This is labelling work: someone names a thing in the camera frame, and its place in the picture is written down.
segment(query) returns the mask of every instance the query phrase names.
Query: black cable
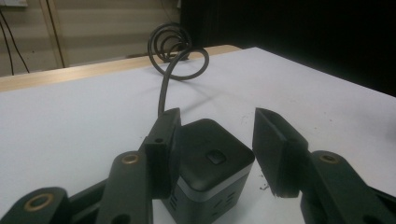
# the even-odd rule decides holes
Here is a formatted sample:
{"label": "black cable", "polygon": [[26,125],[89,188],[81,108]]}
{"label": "black cable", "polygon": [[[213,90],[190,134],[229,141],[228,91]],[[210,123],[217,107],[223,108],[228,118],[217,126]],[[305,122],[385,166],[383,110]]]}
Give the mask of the black cable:
{"label": "black cable", "polygon": [[7,46],[7,51],[8,51],[9,63],[11,64],[11,74],[12,74],[12,76],[14,76],[14,64],[12,64],[11,51],[9,51],[9,45],[8,45],[8,41],[7,41],[6,32],[4,31],[3,23],[1,21],[0,21],[0,27],[1,27],[1,31],[3,32],[4,40],[6,40],[6,46]]}
{"label": "black cable", "polygon": [[[154,54],[163,60],[165,63],[169,63],[166,71],[163,71],[161,67],[155,62]],[[179,50],[178,54],[172,54],[174,50]],[[188,76],[177,76],[173,75],[172,72],[175,69],[178,62],[186,60],[190,53],[198,52],[204,55],[204,65],[197,72]],[[169,79],[183,81],[188,79],[193,79],[200,76],[209,65],[209,54],[204,49],[193,49],[191,46],[191,37],[185,29],[183,29],[178,23],[166,23],[164,25],[156,28],[150,35],[148,39],[148,57],[151,63],[163,74],[163,84],[161,85],[160,100],[158,103],[158,116],[160,116],[165,109],[166,92],[168,89]]]}
{"label": "black cable", "polygon": [[9,32],[9,35],[11,36],[11,39],[12,39],[12,43],[14,44],[15,50],[18,52],[18,55],[20,56],[27,73],[30,73],[29,69],[27,68],[26,62],[24,61],[24,59],[22,58],[22,56],[20,54],[20,51],[18,50],[17,44],[15,43],[14,35],[12,34],[11,29],[9,29],[6,17],[3,15],[3,12],[1,11],[1,9],[0,9],[0,15],[3,18],[4,23],[6,24],[6,27],[7,27],[8,32]]}

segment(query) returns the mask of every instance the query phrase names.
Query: dark background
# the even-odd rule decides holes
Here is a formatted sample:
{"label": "dark background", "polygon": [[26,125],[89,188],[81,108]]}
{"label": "dark background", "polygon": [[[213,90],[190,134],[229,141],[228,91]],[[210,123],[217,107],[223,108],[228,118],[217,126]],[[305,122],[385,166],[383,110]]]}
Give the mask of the dark background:
{"label": "dark background", "polygon": [[183,0],[194,46],[259,47],[396,96],[396,1]]}

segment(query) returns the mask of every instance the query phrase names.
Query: wooden table edge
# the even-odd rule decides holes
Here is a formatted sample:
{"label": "wooden table edge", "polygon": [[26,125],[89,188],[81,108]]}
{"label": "wooden table edge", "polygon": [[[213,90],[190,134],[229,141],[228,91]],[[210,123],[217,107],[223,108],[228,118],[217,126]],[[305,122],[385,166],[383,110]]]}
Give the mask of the wooden table edge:
{"label": "wooden table edge", "polygon": [[[231,45],[215,46],[205,49],[211,56],[240,50],[240,48]],[[191,59],[200,57],[202,57],[200,54],[192,54],[190,56]],[[35,72],[12,77],[0,77],[0,91],[14,91],[146,66],[151,66],[148,56]]]}

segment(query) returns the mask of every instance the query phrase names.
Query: black plastic box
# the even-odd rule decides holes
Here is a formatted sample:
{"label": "black plastic box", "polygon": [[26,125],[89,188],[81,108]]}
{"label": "black plastic box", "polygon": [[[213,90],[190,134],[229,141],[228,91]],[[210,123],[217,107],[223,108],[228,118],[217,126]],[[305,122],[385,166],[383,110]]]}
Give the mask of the black plastic box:
{"label": "black plastic box", "polygon": [[163,203],[178,224],[212,223],[237,203],[254,155],[211,119],[183,126],[181,143],[180,177]]}

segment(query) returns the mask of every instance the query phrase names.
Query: white tabletop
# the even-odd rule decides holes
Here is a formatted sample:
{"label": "white tabletop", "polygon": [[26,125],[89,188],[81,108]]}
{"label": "white tabletop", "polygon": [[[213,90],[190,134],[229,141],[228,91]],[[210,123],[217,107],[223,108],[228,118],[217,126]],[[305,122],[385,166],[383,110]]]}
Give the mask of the white tabletop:
{"label": "white tabletop", "polygon": [[[199,68],[203,60],[176,72]],[[0,217],[21,196],[62,187],[71,196],[137,150],[157,115],[162,76],[151,66],[0,92]],[[170,81],[166,108],[182,124],[213,119],[251,147],[255,107],[274,110],[309,150],[344,158],[364,181],[396,196],[396,98],[261,49],[212,56],[200,77]],[[275,198],[254,163],[238,204],[216,223],[304,223],[300,199]],[[154,201],[154,223],[175,223]]]}

